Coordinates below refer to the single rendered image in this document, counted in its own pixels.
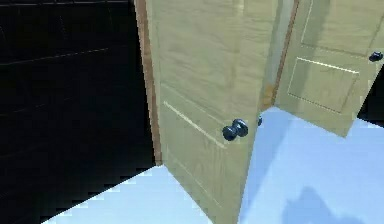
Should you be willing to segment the pale wooden room door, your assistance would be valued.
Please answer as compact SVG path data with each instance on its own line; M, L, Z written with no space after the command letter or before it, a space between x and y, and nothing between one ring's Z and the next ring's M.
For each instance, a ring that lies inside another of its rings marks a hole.
M275 105L345 137L384 58L384 0L297 0Z
M279 0L146 0L162 160L213 224L237 224ZM222 129L242 119L245 137Z

